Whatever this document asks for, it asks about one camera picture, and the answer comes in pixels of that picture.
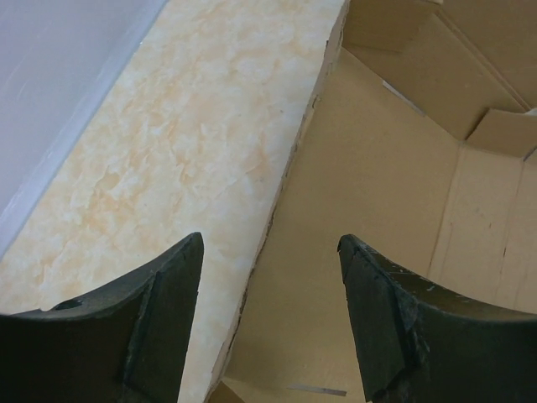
marble countertop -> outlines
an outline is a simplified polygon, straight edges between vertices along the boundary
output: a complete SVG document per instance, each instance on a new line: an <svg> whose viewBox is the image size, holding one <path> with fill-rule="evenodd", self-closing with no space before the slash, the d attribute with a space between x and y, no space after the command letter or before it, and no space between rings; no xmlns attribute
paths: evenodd
<svg viewBox="0 0 537 403"><path fill-rule="evenodd" d="M0 262L0 311L49 309L200 231L180 402L202 402L343 3L171 0Z"/></svg>

